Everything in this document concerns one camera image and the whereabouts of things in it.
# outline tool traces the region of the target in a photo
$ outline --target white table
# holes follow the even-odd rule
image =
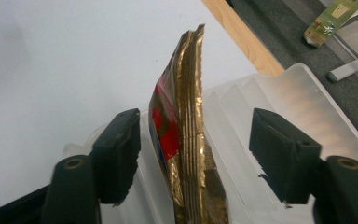
[[[46,186],[65,144],[146,110],[200,23],[205,89],[256,72],[201,1],[0,1],[0,205]]]

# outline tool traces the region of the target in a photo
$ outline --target gold foil pouch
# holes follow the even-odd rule
[[[149,105],[150,134],[176,223],[228,223],[227,196],[203,133],[203,31],[200,25],[182,35]]]

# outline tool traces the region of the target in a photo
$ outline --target wooden strip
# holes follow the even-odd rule
[[[277,76],[284,69],[225,0],[202,0],[261,74]]]

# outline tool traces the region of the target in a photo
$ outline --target gray surface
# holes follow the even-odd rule
[[[338,83],[331,83],[325,77],[327,72],[346,63],[329,48],[338,48],[339,44],[334,38],[330,38],[326,44],[316,49],[306,44],[302,38],[309,24],[324,10],[324,5],[318,1],[294,1],[291,5],[295,5],[295,13],[283,1],[231,2],[237,14],[284,68],[294,63],[304,63],[310,68],[358,130],[358,76],[345,78]]]

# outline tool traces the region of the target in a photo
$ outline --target translucent plastic container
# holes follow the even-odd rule
[[[286,208],[263,178],[248,149],[253,109],[279,113],[323,146],[322,158],[341,155],[358,160],[358,132],[309,68],[295,64],[279,77],[251,75],[203,92],[205,135],[228,197],[230,223],[314,223],[312,206]],[[81,148],[90,151],[97,130]],[[174,223],[170,193],[153,149],[147,111],[141,114],[139,169],[125,202],[102,207],[103,223]]]

